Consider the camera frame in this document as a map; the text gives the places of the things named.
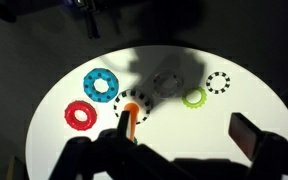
toy ring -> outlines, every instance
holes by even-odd
[[[98,79],[102,79],[107,82],[108,89],[106,92],[101,93],[96,90],[94,83]],[[84,92],[95,102],[109,102],[118,92],[118,79],[108,69],[93,69],[84,77]]]
[[[183,78],[175,72],[165,71],[156,75],[153,83],[155,94],[162,99],[166,99],[177,95],[183,86]]]
[[[86,114],[87,116],[86,121],[84,122],[79,121],[75,117],[75,112],[78,110],[83,111]],[[65,109],[65,119],[66,119],[67,124],[69,124],[72,128],[76,130],[85,131],[87,129],[92,128],[92,126],[96,122],[96,118],[97,118],[97,114],[96,114],[95,109],[90,104],[84,101],[72,102]]]
[[[137,141],[136,137],[134,137],[133,143],[136,144],[136,145],[138,144],[138,141]]]
[[[201,93],[201,99],[200,99],[198,102],[196,102],[196,103],[191,103],[191,102],[189,102],[189,101],[187,100],[187,96],[188,96],[190,93],[194,92],[194,91],[198,91],[198,92]],[[205,90],[204,90],[203,88],[201,88],[201,87],[192,88],[192,89],[188,90],[188,91],[184,94],[184,96],[182,97],[182,101],[183,101],[183,103],[185,104],[185,106],[187,106],[187,107],[189,107],[189,108],[191,108],[191,109],[196,109],[196,108],[198,108],[198,107],[201,107],[201,106],[205,103],[205,101],[206,101],[206,96],[207,96],[207,95],[206,95]]]
[[[225,85],[223,88],[221,89],[213,89],[211,87],[211,81],[213,80],[214,77],[217,77],[217,76],[222,76],[224,79],[225,79]],[[206,86],[207,86],[207,89],[211,92],[211,93],[214,93],[214,94],[221,94],[221,93],[224,93],[229,87],[230,87],[230,84],[231,84],[231,79],[224,73],[224,72],[215,72],[213,74],[211,74],[208,78],[207,78],[207,81],[206,81]]]

orange object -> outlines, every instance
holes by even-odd
[[[130,111],[131,114],[131,134],[130,134],[130,140],[133,142],[134,141],[134,136],[135,136],[135,126],[136,126],[136,121],[137,121],[137,115],[139,112],[139,107],[137,104],[134,103],[128,103],[124,107],[125,111]]]

dark background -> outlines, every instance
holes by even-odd
[[[27,129],[47,91],[77,66],[117,49],[170,44],[208,51],[256,74],[288,107],[288,1],[133,4],[96,14],[95,40],[79,12],[56,0],[6,3],[18,18],[0,20],[0,179],[11,155],[25,159]]]

blue gear ring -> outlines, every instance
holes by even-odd
[[[108,89],[101,93],[96,90],[94,83],[102,79],[107,82]],[[118,79],[108,69],[96,68],[84,77],[84,92],[95,102],[106,103],[112,100],[118,93]]]

black dashed ring marking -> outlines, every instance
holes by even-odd
[[[121,92],[114,102],[114,111],[116,117],[120,116],[124,106],[128,103],[135,103],[140,107],[139,118],[136,124],[143,123],[150,115],[152,104],[148,96],[139,90],[126,90]]]
[[[224,87],[221,88],[221,89],[214,89],[211,86],[211,81],[217,76],[223,77],[225,79],[225,81],[226,81]],[[207,81],[206,81],[206,87],[207,87],[208,91],[210,91],[211,93],[214,93],[214,94],[222,94],[222,93],[224,93],[225,91],[227,91],[227,89],[230,87],[230,85],[231,85],[231,79],[224,72],[215,72],[215,73],[211,74],[207,78]]]

